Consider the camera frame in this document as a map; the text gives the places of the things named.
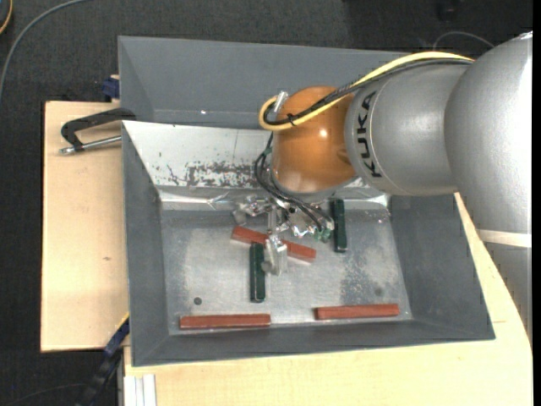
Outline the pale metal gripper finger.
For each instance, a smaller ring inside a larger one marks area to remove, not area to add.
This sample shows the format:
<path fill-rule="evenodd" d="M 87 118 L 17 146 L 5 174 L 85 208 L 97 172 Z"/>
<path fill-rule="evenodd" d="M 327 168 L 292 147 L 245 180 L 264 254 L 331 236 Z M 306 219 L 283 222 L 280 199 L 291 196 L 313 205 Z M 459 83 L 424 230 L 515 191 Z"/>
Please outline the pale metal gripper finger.
<path fill-rule="evenodd" d="M 286 270 L 288 265 L 287 260 L 287 245 L 277 237 L 273 238 L 273 255 L 274 269 Z"/>
<path fill-rule="evenodd" d="M 273 243 L 266 243 L 264 261 L 261 263 L 262 270 L 271 275 L 279 275 L 281 273 L 280 257 L 277 247 Z"/>

